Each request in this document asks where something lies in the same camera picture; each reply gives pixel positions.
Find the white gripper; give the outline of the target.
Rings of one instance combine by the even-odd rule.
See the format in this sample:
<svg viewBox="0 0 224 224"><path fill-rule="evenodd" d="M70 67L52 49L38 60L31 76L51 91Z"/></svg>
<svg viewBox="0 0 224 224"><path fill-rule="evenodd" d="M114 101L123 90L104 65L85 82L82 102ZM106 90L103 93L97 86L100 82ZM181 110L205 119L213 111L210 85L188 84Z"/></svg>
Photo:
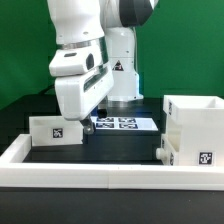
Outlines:
<svg viewBox="0 0 224 224"><path fill-rule="evenodd" d="M62 116L66 120L81 120L84 133L93 134L94 123L86 117L108 95L113 85L114 79L109 64L83 75L57 78L55 91Z"/></svg>

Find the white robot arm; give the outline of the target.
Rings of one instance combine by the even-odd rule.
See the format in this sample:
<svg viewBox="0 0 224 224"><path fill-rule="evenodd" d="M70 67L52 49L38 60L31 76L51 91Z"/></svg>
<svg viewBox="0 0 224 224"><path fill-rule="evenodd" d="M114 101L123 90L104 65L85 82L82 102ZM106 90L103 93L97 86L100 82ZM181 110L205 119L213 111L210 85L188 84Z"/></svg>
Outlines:
<svg viewBox="0 0 224 224"><path fill-rule="evenodd" d="M95 131L91 112L139 100L136 33L159 0L47 0L58 49L50 62L60 112Z"/></svg>

